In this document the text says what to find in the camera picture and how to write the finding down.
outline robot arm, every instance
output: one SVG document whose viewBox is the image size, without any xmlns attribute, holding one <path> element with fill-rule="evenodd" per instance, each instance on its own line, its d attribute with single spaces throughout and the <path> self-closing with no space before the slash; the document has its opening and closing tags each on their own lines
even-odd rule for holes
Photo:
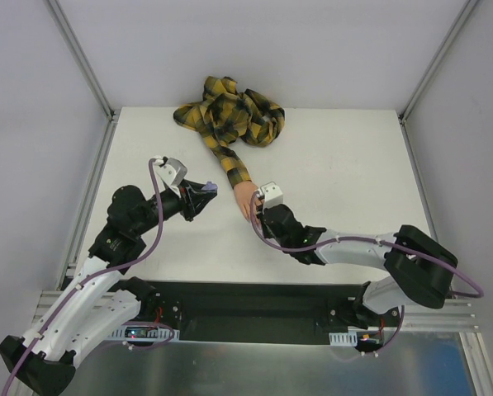
<svg viewBox="0 0 493 396">
<path fill-rule="evenodd" d="M 174 158 L 157 157 L 153 170 L 166 186 L 160 193 L 164 220 L 180 213 L 185 220 L 192 221 L 216 197 L 216 185 L 184 179 L 187 169 Z M 123 283 L 122 290 L 109 302 L 92 312 L 95 303 L 122 278 L 128 267 L 105 270 L 137 259 L 145 249 L 141 235 L 159 223 L 157 197 L 146 200 L 136 186 L 118 189 L 107 213 L 107 225 L 89 249 L 81 271 L 50 310 L 22 337 L 7 336 L 0 345 L 0 354 L 10 371 L 29 346 L 31 351 L 16 377 L 40 396 L 62 393 L 76 368 L 100 342 L 128 320 L 144 318 L 147 308 L 153 307 L 156 290 L 133 277 Z M 105 273 L 89 279 L 99 271 Z M 42 332 L 48 320 L 50 325 Z"/>
<path fill-rule="evenodd" d="M 448 295 L 453 274 L 419 257 L 412 257 L 391 245 L 422 252 L 457 267 L 457 258 L 416 227 L 403 225 L 396 233 L 351 235 L 325 228 L 303 226 L 283 204 L 281 189 L 269 183 L 258 190 L 263 202 L 258 218 L 265 238 L 273 238 L 284 252 L 304 264 L 348 263 L 379 268 L 389 276 L 362 285 L 359 297 L 337 316 L 347 324 L 367 324 L 400 305 L 420 304 L 440 309 Z"/>
</svg>

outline white tabletop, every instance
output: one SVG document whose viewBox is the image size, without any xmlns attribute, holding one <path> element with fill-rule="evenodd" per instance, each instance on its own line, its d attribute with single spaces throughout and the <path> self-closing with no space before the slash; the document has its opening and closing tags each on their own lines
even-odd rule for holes
<svg viewBox="0 0 493 396">
<path fill-rule="evenodd" d="M 147 198 L 153 190 L 147 161 L 179 159 L 187 179 L 211 180 L 218 196 L 191 223 L 176 215 L 162 241 L 126 276 L 163 281 L 354 284 L 384 271 L 351 265 L 305 266 L 258 240 L 233 192 L 197 132 L 173 121 L 174 108 L 126 107 L 120 115 L 79 256 L 105 225 L 112 193 L 127 184 Z M 413 224 L 426 233 L 419 192 L 394 111 L 286 109 L 286 124 L 266 148 L 231 146 L 258 186 L 276 182 L 296 218 L 306 225 L 350 233 L 386 233 Z M 149 246 L 155 230 L 144 240 Z"/>
</svg>

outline plaid shirt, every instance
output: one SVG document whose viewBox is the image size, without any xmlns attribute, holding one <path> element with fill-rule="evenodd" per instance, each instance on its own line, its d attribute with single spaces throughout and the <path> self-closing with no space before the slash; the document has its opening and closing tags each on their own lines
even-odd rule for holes
<svg viewBox="0 0 493 396">
<path fill-rule="evenodd" d="M 229 77 L 208 77 L 202 101 L 179 107 L 173 114 L 181 126 L 200 133 L 224 168 L 232 187 L 252 180 L 243 162 L 228 148 L 237 138 L 254 146 L 270 144 L 285 125 L 285 111 L 263 95 L 238 93 Z"/>
</svg>

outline mannequin hand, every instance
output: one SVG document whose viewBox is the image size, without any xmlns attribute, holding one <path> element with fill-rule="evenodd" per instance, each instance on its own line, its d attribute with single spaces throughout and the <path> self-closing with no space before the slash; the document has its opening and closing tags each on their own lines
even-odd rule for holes
<svg viewBox="0 0 493 396">
<path fill-rule="evenodd" d="M 237 205 L 242 212 L 244 218 L 249 221 L 249 202 L 252 199 L 252 194 L 258 189 L 251 181 L 242 181 L 233 187 L 233 192 L 235 194 L 235 200 L 237 200 Z M 255 200 L 256 205 L 261 205 L 259 200 Z"/>
</svg>

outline white wall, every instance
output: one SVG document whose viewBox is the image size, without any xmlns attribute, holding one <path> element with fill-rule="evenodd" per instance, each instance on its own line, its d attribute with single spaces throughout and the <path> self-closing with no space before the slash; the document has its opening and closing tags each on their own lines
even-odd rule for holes
<svg viewBox="0 0 493 396">
<path fill-rule="evenodd" d="M 229 75 L 285 107 L 401 111 L 465 0 L 60 0 L 115 108 Z"/>
<path fill-rule="evenodd" d="M 0 341 L 55 286 L 105 125 L 43 2 L 0 0 Z"/>
<path fill-rule="evenodd" d="M 408 121 L 439 239 L 486 290 L 493 362 L 493 0 L 481 3 Z"/>
</svg>

